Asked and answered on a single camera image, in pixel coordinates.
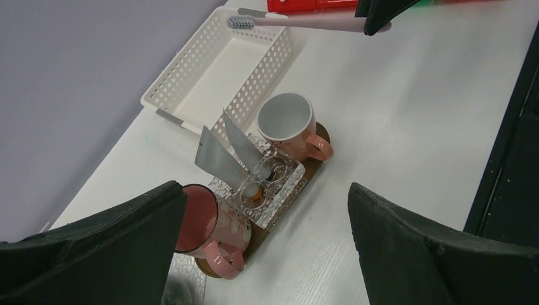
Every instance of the toothbrush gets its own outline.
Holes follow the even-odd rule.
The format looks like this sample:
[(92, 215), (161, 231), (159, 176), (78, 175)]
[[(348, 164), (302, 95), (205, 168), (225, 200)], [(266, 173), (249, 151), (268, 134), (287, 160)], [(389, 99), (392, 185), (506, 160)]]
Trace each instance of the toothbrush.
[[(328, 18), (328, 17), (304, 17), (304, 18), (254, 18), (250, 16), (232, 16), (228, 18), (228, 26), (232, 29), (250, 30), (258, 26), (276, 27), (307, 27), (311, 29), (363, 32), (366, 18)], [(386, 24), (379, 32), (385, 32), (391, 28), (391, 23)]]

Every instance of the perforated basket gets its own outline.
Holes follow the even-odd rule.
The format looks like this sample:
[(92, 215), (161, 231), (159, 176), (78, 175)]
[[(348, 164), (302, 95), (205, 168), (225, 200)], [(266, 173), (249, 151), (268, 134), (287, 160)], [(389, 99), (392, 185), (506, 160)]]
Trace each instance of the perforated basket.
[(141, 98), (181, 127), (201, 134), (203, 126), (228, 144), (222, 110), (242, 129), (292, 56), (290, 29), (233, 30), (233, 15), (286, 18), (248, 9), (217, 8), (176, 54)]

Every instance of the red container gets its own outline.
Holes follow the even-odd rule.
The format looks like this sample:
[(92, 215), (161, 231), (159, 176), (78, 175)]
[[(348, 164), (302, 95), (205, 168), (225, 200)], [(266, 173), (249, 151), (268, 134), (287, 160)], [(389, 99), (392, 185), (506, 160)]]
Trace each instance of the red container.
[(358, 3), (359, 0), (268, 0), (268, 11), (284, 14), (297, 11), (356, 8)]

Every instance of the white desk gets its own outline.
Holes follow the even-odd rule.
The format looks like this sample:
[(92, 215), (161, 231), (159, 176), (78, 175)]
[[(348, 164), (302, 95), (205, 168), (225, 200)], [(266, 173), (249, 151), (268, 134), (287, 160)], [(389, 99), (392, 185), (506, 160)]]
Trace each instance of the white desk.
[[(538, 20), (539, 1), (514, 0), (413, 8), (374, 37), (294, 29), (273, 93), (309, 97), (335, 157), (241, 276), (207, 280), (205, 303), (368, 304), (346, 209), (353, 181), (462, 229)], [(168, 180), (209, 183), (197, 143), (143, 110), (53, 227)]]

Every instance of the toothbrush bristles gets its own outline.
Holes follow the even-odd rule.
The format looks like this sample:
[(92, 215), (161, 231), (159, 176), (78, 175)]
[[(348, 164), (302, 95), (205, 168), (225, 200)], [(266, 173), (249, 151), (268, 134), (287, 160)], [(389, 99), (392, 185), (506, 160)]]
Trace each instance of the toothbrush bristles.
[(227, 25), (235, 30), (251, 30), (254, 28), (254, 21), (248, 16), (232, 16), (228, 18)]

